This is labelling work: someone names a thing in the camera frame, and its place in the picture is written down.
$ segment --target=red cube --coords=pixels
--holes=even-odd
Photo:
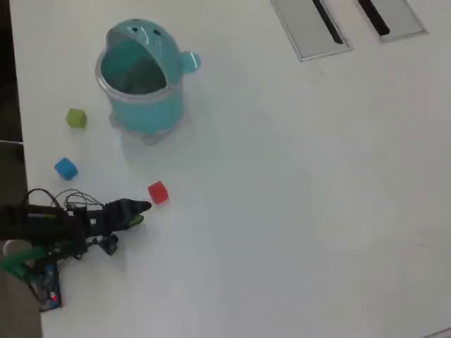
[[[149,185],[149,194],[155,204],[163,203],[169,199],[168,191],[164,187],[161,181],[155,182],[153,185]]]

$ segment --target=white table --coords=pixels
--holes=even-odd
[[[422,337],[451,325],[451,2],[381,45],[329,1],[354,51],[300,63],[269,0],[12,0],[30,188],[171,202],[61,281],[44,338]],[[107,30],[163,25],[202,68],[188,121],[123,136],[94,78]],[[68,108],[86,131],[71,132]],[[53,166],[71,158],[63,182]],[[34,202],[47,203],[35,195]]]

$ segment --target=green cube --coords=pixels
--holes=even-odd
[[[71,108],[68,111],[68,115],[66,116],[66,120],[68,121],[68,125],[71,128],[84,128],[86,127],[87,116],[85,111],[81,109]]]

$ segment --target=bin lid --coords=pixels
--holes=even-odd
[[[106,35],[107,50],[121,42],[139,42],[158,63],[168,86],[183,76],[183,58],[174,38],[161,26],[148,20],[130,19],[111,28]]]

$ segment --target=teal plastic bin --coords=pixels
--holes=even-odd
[[[198,55],[180,52],[161,26],[133,19],[109,30],[96,76],[113,106],[114,124],[155,140],[181,120],[183,75],[199,66]]]

